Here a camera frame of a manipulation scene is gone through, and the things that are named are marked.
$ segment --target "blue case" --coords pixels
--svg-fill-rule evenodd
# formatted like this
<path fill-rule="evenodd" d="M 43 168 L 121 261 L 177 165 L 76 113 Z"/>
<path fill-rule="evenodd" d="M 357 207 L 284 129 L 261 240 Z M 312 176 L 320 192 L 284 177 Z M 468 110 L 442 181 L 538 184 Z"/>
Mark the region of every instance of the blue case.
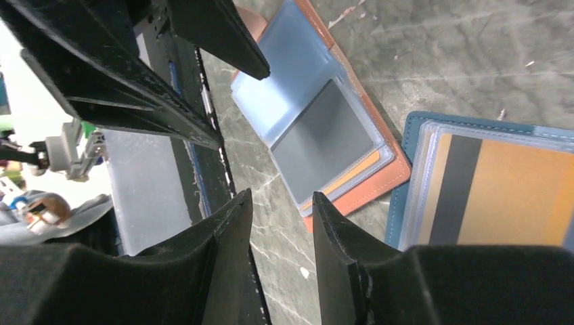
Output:
<path fill-rule="evenodd" d="M 411 112 L 407 116 L 403 141 L 401 143 L 401 147 L 403 148 L 407 158 L 411 163 L 413 162 L 416 155 L 420 128 L 426 121 L 451 123 L 467 127 L 489 129 L 492 131 L 505 133 L 531 135 L 533 137 L 548 139 L 562 139 L 565 142 L 574 141 L 574 131 L 568 131 L 564 129 L 553 129 L 550 127 L 539 127 L 535 125 L 431 112 Z M 399 239 L 401 237 L 403 215 L 405 213 L 408 192 L 409 182 L 404 183 L 398 188 L 395 188 L 391 194 L 391 205 L 389 207 L 389 218 L 387 219 L 387 232 L 385 234 L 384 242 L 395 248 L 399 246 Z"/>

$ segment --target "gray marble tabletop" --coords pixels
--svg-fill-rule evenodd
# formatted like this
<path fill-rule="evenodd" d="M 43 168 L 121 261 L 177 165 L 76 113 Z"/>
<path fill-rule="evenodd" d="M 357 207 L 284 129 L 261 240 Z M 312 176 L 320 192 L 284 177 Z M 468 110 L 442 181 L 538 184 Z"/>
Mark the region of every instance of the gray marble tabletop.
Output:
<path fill-rule="evenodd" d="M 311 2 L 399 140 L 413 110 L 574 129 L 572 1 Z M 281 2 L 236 3 L 270 19 Z M 251 244 L 271 320 L 321 324 L 313 237 L 231 98 L 235 70 L 207 53 L 204 63 L 235 185 L 253 189 Z M 383 239 L 388 207 L 382 197 L 350 218 Z"/>

